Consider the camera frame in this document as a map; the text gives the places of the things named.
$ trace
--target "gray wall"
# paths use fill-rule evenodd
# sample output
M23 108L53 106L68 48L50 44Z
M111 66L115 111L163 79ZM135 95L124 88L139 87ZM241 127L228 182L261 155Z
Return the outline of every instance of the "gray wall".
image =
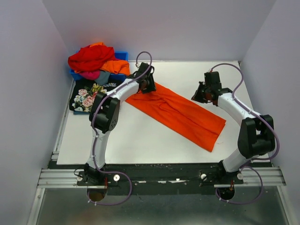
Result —
M299 0L277 0L241 64L254 108L274 118L281 142L274 162L283 170L295 212L300 212L299 12Z
M40 0L1 1L0 31L0 223L24 225L68 97L68 51Z
M241 60L275 0L43 0L68 50L104 41L156 60Z

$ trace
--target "white table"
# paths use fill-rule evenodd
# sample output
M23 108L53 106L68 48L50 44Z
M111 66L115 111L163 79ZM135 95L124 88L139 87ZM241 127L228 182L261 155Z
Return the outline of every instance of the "white table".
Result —
M154 62L154 80L191 99L198 88L198 82L204 81L204 73L218 63L220 62ZM130 66L134 72L135 64L130 63ZM241 79L239 72L230 66L220 66L214 71L220 73L222 86L232 90ZM241 85L236 95L252 107L245 84ZM120 108L118 124L108 140L106 163L212 163L226 158L237 148L240 127L222 109L212 104L199 105L226 120L212 152L200 148L124 102ZM85 164L92 144L92 128L88 115L67 112L67 122L59 143L57 164Z

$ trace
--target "pink garment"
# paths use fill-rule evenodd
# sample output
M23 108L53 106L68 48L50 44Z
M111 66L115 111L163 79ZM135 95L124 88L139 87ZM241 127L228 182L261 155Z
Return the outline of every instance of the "pink garment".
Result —
M96 70L96 71L93 71L93 72L81 72L79 74L81 76L83 76L85 79L94 81L94 80L99 78L100 70Z

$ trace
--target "folded cloth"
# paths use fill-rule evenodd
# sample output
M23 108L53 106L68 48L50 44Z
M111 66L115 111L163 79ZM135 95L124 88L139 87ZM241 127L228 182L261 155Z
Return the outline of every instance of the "folded cloth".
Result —
M89 113L92 109L96 94L100 91L106 93L118 87L122 81L109 79L105 85L99 85L95 81L81 79L76 81L72 97L69 101L71 111Z
M71 55L68 64L74 71L92 72L99 70L109 60L117 60L113 48L94 45L81 48L78 53Z
M158 83L156 89L126 102L212 152L226 121Z
M110 76L110 72L107 71L100 71L100 76L98 79L95 79L95 82L99 85L104 85L108 83L108 78Z
M93 71L93 72L80 72L79 75L84 77L85 79L93 81L93 80L96 80L96 79L99 78L100 70L96 70L96 71Z
M112 74L130 75L129 63L126 60L110 60L103 64L101 70L111 72Z

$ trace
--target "gray cloth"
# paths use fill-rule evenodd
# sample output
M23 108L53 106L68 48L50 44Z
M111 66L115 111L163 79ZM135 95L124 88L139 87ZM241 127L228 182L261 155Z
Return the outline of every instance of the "gray cloth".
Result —
M100 86L106 84L108 82L108 78L110 74L111 72L100 71L100 76L95 80L95 82Z

